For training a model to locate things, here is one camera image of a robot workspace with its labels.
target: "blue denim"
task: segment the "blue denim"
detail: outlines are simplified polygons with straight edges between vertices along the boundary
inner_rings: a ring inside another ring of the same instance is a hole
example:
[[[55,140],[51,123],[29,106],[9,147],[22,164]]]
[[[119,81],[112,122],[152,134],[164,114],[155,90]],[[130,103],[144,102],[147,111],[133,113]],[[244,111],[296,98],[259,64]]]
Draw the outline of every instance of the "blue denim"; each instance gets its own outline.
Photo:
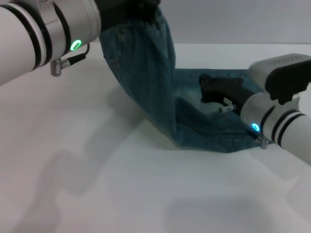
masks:
[[[259,146],[239,116],[219,114],[217,104],[201,103],[202,73],[242,77],[245,87],[259,92],[247,70],[175,69],[170,29],[160,11],[156,24],[131,20],[102,32],[100,41],[125,92],[180,146],[223,153]]]

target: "jeans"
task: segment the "jeans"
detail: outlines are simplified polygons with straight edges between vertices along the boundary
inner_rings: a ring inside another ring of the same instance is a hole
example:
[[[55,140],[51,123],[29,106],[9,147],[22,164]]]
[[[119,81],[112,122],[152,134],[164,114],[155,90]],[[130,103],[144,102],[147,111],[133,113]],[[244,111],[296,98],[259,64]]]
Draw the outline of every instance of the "jeans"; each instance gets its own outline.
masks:
[[[242,77],[246,88],[259,92],[247,70],[175,69],[170,29],[160,10],[155,24],[130,20],[102,32],[100,41],[125,92],[180,146],[223,153],[259,146],[239,116],[219,114],[217,104],[201,103],[202,73]]]

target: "white wall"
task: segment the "white wall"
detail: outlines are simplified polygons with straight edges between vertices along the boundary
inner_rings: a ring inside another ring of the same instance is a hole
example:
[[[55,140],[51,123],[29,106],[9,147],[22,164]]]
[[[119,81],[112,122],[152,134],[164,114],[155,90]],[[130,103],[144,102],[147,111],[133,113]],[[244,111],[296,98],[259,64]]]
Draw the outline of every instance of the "white wall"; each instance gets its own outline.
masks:
[[[311,43],[311,0],[162,2],[175,43]]]

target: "white table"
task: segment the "white table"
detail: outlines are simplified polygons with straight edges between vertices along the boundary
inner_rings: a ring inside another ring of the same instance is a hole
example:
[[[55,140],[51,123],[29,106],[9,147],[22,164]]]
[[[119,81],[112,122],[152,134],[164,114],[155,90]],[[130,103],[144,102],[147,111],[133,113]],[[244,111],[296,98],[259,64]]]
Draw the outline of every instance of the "white table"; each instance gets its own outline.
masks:
[[[177,66],[248,68],[303,45],[176,45]],[[311,115],[311,91],[301,110]],[[180,150],[119,87],[99,44],[63,76],[0,88],[1,233],[309,233],[311,169],[277,146]]]

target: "green led ring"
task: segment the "green led ring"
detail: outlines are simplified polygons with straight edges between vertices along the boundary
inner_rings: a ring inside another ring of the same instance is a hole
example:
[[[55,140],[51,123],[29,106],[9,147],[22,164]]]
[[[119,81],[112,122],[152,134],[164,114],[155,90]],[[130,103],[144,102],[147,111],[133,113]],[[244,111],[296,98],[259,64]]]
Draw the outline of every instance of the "green led ring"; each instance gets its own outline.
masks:
[[[75,51],[75,50],[77,50],[78,48],[80,48],[81,45],[82,45],[82,41],[81,41],[81,40],[76,40],[75,42],[73,42],[73,44],[72,44],[70,50],[71,50],[71,51]]]

